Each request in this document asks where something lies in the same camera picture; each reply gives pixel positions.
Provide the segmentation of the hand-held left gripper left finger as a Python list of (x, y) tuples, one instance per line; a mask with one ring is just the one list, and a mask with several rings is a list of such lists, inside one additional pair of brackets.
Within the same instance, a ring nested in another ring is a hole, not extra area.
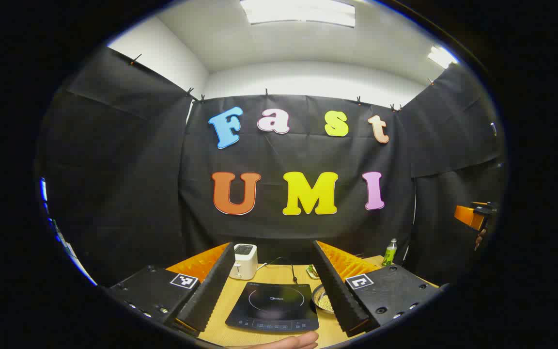
[(155, 323), (199, 336), (234, 263), (234, 243), (225, 243), (169, 268), (148, 265), (107, 294)]

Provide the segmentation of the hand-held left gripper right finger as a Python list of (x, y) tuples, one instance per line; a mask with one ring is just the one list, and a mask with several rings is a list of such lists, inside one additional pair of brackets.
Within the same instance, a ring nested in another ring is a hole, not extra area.
[(313, 265), (341, 329), (348, 335), (387, 331), (445, 292), (398, 265), (380, 267), (322, 241)]

